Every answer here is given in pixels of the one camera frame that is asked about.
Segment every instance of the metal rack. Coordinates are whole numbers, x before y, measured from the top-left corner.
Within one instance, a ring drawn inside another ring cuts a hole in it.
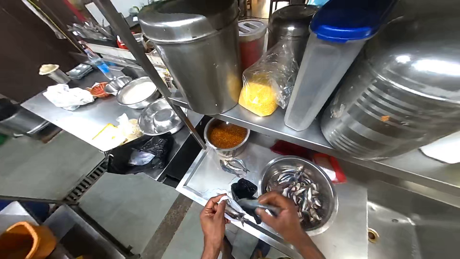
[[[129,50],[141,64],[145,72],[147,72],[152,81],[158,86],[161,94],[167,97],[168,103],[170,103],[175,112],[185,122],[193,137],[203,149],[206,149],[204,141],[200,138],[193,125],[178,107],[182,106],[189,108],[187,102],[177,90],[173,90],[172,92],[168,90],[143,50],[135,41],[129,31],[126,21],[116,11],[110,0],[95,0],[94,2],[117,34],[120,35],[123,42],[128,46]],[[322,135],[318,120],[315,120],[309,128],[303,131],[295,131],[287,127],[284,124],[284,110],[282,109],[277,109],[270,116],[260,118],[237,105],[229,111],[213,115],[213,117],[410,182],[460,196],[460,175],[457,174],[457,172],[460,171],[460,164],[444,164],[424,156],[418,150],[413,150],[409,153],[383,161],[365,161],[334,150]]]

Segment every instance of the steel counter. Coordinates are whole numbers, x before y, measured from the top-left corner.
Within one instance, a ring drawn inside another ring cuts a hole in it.
[[[69,86],[80,87],[85,89],[91,87],[95,82],[107,82],[108,79],[100,71],[93,71],[80,80],[72,80]],[[93,140],[107,124],[118,125],[116,119],[123,113],[126,113],[129,119],[138,119],[142,109],[132,109],[117,103],[116,97],[111,95],[105,98],[96,98],[94,102],[78,107],[74,111],[67,111],[63,108],[56,107],[42,93],[30,98],[21,104],[22,107],[37,114],[45,120],[55,124],[63,130],[75,135],[83,141],[95,146],[101,151],[107,151],[106,147],[101,146]],[[202,115],[191,110],[187,112],[187,117],[192,124],[196,126],[201,120]],[[183,143],[189,134],[183,127],[176,136],[180,137]]]

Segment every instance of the red container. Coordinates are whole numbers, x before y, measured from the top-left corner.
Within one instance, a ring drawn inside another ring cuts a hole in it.
[[[238,22],[241,66],[243,71],[254,64],[264,53],[267,25],[258,19],[245,19]]]

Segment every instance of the plastic bottle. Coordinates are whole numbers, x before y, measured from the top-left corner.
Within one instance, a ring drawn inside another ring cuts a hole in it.
[[[313,17],[284,123],[308,128],[395,0],[329,0]]]
[[[83,51],[88,55],[89,60],[93,65],[99,68],[99,70],[110,80],[115,79],[115,76],[110,72],[109,66],[104,62],[104,60],[94,53],[83,41],[80,41],[80,44],[83,46]]]

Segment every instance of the bowl of fish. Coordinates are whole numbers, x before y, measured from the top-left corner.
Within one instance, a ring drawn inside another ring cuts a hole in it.
[[[261,172],[258,193],[276,191],[291,199],[308,235],[326,231],[337,215],[339,201],[327,174],[316,164],[297,156],[281,156]]]

